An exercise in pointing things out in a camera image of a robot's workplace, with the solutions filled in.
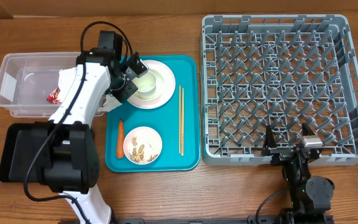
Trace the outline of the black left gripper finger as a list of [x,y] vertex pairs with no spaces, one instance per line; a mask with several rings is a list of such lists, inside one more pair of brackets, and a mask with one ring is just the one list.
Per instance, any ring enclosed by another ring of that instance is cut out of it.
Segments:
[[142,77],[149,70],[149,66],[140,58],[138,52],[131,55],[125,66],[125,74],[128,77]]
[[118,100],[118,102],[124,103],[137,90],[138,87],[132,81],[130,81],[129,83],[125,83],[124,86],[118,90],[111,90],[111,94]]

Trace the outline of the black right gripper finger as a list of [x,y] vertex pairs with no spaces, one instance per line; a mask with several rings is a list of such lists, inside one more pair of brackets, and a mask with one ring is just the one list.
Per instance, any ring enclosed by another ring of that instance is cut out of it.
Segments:
[[273,149],[276,149],[276,142],[275,142],[275,138],[273,136],[273,132],[272,132],[270,125],[267,125],[261,155],[262,156],[270,156],[271,155],[270,151]]
[[315,133],[312,131],[312,129],[306,123],[303,123],[301,125],[301,129],[302,129],[302,135],[303,136],[313,136],[313,135],[315,135]]

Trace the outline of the small pink bowl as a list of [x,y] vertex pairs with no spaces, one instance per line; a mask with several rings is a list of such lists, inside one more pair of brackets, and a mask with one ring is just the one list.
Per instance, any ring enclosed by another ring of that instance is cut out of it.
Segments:
[[156,130],[141,126],[124,138],[124,155],[135,165],[145,166],[157,160],[162,152],[162,138]]

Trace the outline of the orange carrot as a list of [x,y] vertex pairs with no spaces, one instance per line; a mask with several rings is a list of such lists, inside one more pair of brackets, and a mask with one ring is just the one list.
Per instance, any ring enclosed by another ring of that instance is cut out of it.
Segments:
[[124,134],[124,123],[120,119],[118,124],[118,130],[117,130],[117,141],[116,141],[116,157],[118,159],[124,158],[124,144],[125,134]]

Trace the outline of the rice and peanut scraps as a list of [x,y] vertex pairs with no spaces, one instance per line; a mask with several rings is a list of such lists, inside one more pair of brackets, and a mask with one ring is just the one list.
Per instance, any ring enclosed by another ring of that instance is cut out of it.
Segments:
[[150,163],[159,155],[157,148],[154,148],[148,141],[139,139],[138,137],[131,139],[129,152],[131,161],[136,164]]

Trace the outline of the red snack wrapper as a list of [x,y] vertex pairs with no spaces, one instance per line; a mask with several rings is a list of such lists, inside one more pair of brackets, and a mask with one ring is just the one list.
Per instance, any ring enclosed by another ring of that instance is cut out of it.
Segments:
[[58,95],[60,93],[59,87],[54,89],[54,91],[51,92],[51,94],[48,95],[47,101],[51,104],[59,104],[60,100],[58,99]]

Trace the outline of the cream plastic cup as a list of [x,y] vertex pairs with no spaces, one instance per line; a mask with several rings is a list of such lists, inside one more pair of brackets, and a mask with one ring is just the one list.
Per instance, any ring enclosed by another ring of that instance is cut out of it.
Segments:
[[148,71],[145,75],[134,78],[132,81],[142,99],[150,99],[155,95],[157,78],[153,72]]

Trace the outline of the foil wrapper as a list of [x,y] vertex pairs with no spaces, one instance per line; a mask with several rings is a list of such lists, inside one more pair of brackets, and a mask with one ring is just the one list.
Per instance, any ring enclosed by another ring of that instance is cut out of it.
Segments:
[[98,108],[98,112],[110,112],[111,110],[114,110],[118,106],[122,105],[122,103],[112,95],[104,95],[103,100],[103,105]]

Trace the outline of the white napkin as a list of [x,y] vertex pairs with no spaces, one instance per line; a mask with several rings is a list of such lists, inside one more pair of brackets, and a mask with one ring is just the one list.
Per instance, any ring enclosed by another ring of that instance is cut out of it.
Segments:
[[60,103],[63,103],[65,97],[70,91],[70,88],[75,80],[75,76],[76,76],[76,67],[63,69],[59,71],[58,88],[60,91],[57,95],[57,100]]

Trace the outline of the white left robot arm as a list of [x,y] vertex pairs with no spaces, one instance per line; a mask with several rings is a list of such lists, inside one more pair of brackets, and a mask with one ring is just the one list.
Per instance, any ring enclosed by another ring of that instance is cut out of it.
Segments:
[[103,96],[125,102],[148,67],[122,30],[101,31],[96,47],[81,50],[74,79],[60,107],[46,122],[9,126],[0,181],[20,182],[32,201],[30,182],[46,185],[52,200],[66,200],[78,223],[113,223],[114,213],[98,188],[99,155],[91,123]]

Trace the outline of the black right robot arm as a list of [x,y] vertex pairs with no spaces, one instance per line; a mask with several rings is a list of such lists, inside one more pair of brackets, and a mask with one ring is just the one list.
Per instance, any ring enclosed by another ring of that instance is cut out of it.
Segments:
[[162,94],[155,101],[129,99],[124,107],[130,128],[125,141],[127,172],[192,170],[205,149],[214,160],[239,159],[257,162],[256,151],[272,166],[283,169],[292,206],[278,223],[332,223],[334,184],[312,176],[308,163],[319,157],[321,140],[307,124],[302,139],[293,146],[280,146],[276,135],[281,125],[281,104],[266,100],[257,85],[218,85],[214,78],[207,89],[215,97],[206,106],[198,103],[195,62],[185,55],[163,55],[146,59],[157,76]]

